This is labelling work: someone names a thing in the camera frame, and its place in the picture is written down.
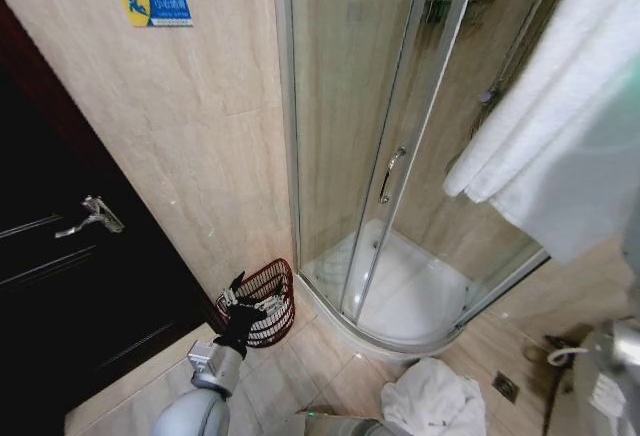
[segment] shower enclosure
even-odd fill
[[[394,353],[444,347],[547,255],[442,183],[556,0],[276,0],[295,269]]]

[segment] red wicker basket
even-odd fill
[[[247,346],[252,348],[266,348],[280,341],[293,326],[293,318],[296,313],[293,301],[293,273],[289,264],[284,259],[276,259],[252,274],[240,284],[237,296],[248,296],[263,300],[273,295],[278,283],[282,281],[284,304],[271,316],[258,321],[251,327]],[[216,307],[225,322],[229,322],[229,314],[224,298],[220,296],[216,301]]]

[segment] door handle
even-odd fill
[[[378,197],[378,202],[380,204],[387,204],[389,202],[389,199],[391,199],[389,198],[389,196],[385,194],[387,192],[387,184],[389,184],[389,177],[391,176],[391,172],[393,171],[393,168],[396,166],[398,160],[405,154],[407,154],[407,150],[404,149],[403,146],[400,146],[393,153],[393,156],[391,156],[391,159],[389,160],[389,164],[387,165],[387,172],[384,174],[382,187],[380,188],[380,196]]]
[[[106,204],[104,204],[104,201],[102,201],[102,198],[100,196],[94,198],[89,195],[84,198],[82,205],[86,208],[87,211],[89,211],[89,216],[87,216],[79,224],[72,226],[69,229],[65,229],[64,231],[57,231],[55,234],[56,239],[71,236],[72,234],[77,233],[86,225],[91,223],[100,222],[111,233],[121,233],[124,229],[124,224],[122,224],[118,217],[113,214],[113,212]]]

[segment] white towel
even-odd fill
[[[640,186],[640,0],[562,0],[527,68],[444,184],[556,259],[624,225]]]
[[[478,383],[458,377],[445,363],[424,358],[380,395],[384,419],[413,436],[486,436]]]

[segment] crumpled white towel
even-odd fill
[[[486,436],[478,383],[424,358],[382,388],[382,414],[413,436]]]

